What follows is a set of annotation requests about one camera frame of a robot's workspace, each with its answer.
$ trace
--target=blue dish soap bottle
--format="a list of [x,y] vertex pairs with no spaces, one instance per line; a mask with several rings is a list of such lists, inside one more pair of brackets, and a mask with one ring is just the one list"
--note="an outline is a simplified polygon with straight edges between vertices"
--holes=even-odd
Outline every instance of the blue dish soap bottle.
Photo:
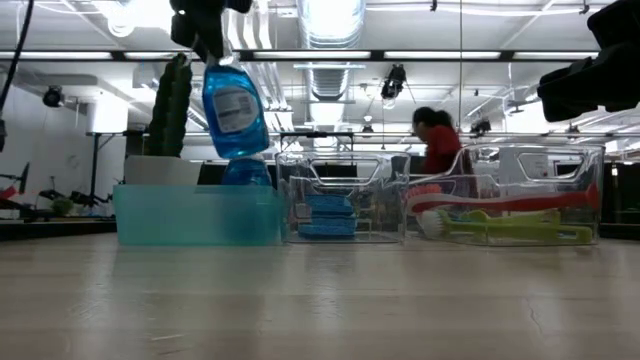
[[220,65],[217,60],[208,64],[202,101],[220,157],[250,156],[269,147],[262,102],[246,72]]
[[271,186],[267,163],[260,154],[232,159],[222,176],[222,185]]

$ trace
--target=table surface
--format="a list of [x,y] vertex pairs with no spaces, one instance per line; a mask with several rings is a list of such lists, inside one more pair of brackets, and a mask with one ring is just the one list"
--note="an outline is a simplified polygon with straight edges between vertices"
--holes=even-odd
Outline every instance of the table surface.
[[640,358],[640,244],[0,244],[0,359]]

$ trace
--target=clear plastic bin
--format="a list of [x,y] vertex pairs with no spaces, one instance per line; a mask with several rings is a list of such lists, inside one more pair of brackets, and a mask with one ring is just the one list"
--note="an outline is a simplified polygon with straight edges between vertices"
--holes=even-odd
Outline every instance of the clear plastic bin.
[[604,148],[483,144],[453,168],[410,184],[410,230],[488,246],[589,245],[597,240]]
[[278,154],[287,241],[402,242],[409,159],[405,153]]
[[270,186],[120,185],[114,203],[122,245],[282,244],[282,201]]

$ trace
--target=woman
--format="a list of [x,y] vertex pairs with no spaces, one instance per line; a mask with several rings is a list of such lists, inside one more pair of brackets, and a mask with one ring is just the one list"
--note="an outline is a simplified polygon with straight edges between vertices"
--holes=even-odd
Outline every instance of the woman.
[[425,174],[440,174],[451,169],[462,148],[451,115],[443,110],[419,108],[413,113],[413,132],[428,146]]

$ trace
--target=green plant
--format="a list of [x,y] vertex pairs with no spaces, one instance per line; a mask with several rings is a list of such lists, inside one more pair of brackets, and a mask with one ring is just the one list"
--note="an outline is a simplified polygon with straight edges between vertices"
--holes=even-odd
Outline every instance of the green plant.
[[191,96],[191,63],[179,53],[165,67],[149,124],[145,155],[180,157],[186,133],[189,97]]
[[69,212],[73,209],[73,201],[66,197],[60,197],[51,203],[51,211],[56,216],[67,216]]

